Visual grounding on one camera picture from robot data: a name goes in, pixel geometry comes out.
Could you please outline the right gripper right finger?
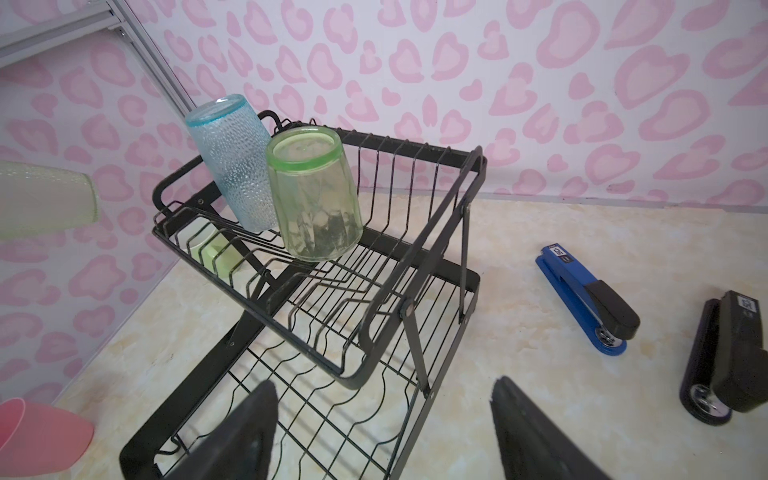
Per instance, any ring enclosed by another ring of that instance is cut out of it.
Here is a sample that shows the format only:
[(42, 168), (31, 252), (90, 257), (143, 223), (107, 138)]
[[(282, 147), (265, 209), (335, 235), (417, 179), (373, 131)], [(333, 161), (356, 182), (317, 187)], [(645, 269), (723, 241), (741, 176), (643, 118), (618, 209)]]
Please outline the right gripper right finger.
[(507, 376), (493, 385), (490, 407), (507, 479), (606, 479)]

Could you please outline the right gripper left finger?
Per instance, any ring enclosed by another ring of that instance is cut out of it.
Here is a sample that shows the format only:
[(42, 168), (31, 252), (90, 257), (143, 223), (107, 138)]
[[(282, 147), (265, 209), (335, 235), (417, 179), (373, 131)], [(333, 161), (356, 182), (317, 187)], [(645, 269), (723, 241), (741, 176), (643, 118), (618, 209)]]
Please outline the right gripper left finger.
[(275, 385), (261, 382), (170, 472), (171, 479), (265, 479), (278, 420)]

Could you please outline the teal textured plastic cup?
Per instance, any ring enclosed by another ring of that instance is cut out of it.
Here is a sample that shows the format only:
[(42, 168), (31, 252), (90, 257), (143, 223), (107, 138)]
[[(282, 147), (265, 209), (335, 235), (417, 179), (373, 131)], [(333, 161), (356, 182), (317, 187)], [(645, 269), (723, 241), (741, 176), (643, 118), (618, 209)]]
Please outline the teal textured plastic cup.
[(185, 124), (241, 226), (255, 233), (276, 228), (266, 157), (271, 137), (247, 99), (231, 94), (205, 103)]

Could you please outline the pale green frosted cup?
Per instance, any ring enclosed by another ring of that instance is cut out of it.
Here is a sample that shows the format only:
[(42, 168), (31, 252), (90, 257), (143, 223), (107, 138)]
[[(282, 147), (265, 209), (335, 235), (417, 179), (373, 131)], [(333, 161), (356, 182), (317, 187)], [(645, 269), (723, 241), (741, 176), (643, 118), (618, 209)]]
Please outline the pale green frosted cup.
[(95, 223), (99, 218), (99, 196), (90, 176), (1, 162), (2, 241), (52, 234)]

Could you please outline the light green transparent cup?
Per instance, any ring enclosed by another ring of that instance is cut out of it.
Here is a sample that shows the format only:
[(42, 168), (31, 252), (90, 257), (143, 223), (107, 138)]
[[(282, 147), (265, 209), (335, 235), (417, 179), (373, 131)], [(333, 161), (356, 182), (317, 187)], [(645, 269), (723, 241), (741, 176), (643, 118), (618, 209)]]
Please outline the light green transparent cup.
[(335, 260), (364, 231), (356, 184), (339, 134), (302, 126), (276, 134), (266, 149), (279, 231), (304, 262)]

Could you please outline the white mug green handle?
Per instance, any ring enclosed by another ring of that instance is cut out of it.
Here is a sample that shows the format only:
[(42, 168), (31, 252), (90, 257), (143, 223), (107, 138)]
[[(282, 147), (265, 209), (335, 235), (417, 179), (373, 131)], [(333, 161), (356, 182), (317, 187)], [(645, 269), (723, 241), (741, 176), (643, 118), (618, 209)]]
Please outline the white mug green handle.
[(245, 260), (233, 244), (221, 233), (212, 232), (201, 240), (192, 251), (196, 260), (201, 260), (204, 268), (229, 282), (245, 264)]

